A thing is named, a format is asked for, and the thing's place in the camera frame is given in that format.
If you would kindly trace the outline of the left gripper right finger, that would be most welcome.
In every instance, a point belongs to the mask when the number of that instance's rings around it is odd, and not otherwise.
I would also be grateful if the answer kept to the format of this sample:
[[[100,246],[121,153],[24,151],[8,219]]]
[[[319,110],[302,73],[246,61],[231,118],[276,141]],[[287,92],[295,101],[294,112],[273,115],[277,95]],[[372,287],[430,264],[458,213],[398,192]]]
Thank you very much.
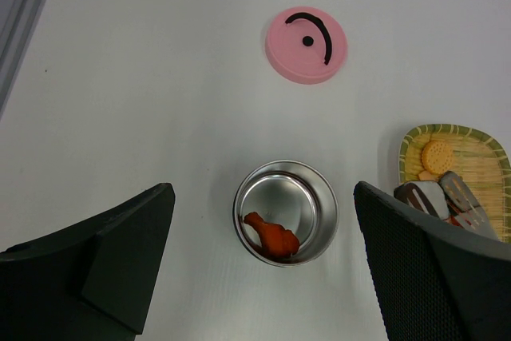
[[[508,340],[510,246],[360,181],[355,211],[390,340]]]

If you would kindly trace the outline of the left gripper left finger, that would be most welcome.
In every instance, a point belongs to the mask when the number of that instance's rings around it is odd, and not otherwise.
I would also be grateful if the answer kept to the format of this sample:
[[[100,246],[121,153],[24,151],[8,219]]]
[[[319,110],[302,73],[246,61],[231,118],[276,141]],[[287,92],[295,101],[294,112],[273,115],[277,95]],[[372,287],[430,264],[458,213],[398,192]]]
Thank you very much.
[[[140,335],[176,197],[157,184],[1,254],[4,335]]]

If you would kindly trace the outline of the black white sushi toy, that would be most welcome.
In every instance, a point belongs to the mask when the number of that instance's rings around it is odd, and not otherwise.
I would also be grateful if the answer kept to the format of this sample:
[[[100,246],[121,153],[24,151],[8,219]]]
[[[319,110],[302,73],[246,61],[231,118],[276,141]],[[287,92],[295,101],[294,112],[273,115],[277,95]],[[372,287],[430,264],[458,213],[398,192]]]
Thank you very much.
[[[446,195],[436,181],[409,181],[394,190],[397,200],[439,220],[450,218]]]

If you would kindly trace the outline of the silver metal tongs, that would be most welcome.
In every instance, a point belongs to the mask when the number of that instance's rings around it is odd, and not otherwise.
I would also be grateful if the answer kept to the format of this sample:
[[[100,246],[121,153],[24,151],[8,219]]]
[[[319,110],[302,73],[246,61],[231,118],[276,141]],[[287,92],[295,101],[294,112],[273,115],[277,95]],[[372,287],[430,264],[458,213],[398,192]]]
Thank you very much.
[[[465,230],[499,241],[489,217],[468,185],[455,172],[444,173],[438,182],[456,222]]]

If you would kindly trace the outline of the salmon toy slice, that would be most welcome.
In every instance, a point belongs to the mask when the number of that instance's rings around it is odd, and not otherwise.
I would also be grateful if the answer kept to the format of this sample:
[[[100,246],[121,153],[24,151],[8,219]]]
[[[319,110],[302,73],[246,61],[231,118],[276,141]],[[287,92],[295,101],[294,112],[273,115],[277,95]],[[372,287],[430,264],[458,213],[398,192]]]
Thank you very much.
[[[427,170],[424,170],[418,174],[418,179],[420,181],[436,181],[438,177]]]

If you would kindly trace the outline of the round orange cracker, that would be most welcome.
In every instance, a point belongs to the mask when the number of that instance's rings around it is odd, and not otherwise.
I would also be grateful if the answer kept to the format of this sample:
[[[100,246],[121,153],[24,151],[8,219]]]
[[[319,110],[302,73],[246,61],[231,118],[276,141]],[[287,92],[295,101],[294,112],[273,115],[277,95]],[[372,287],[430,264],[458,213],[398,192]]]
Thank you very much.
[[[433,140],[422,150],[422,165],[433,174],[443,174],[451,169],[454,163],[454,150],[446,141]]]

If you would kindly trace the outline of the red toy chicken drumstick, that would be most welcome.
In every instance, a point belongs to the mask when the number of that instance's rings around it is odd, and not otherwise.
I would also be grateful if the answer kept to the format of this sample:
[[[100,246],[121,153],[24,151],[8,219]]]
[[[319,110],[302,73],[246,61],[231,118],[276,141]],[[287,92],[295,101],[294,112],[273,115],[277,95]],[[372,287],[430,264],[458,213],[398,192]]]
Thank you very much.
[[[298,252],[299,239],[282,225],[266,222],[257,212],[248,213],[244,217],[244,223],[256,231],[266,256],[279,260],[289,258]]]

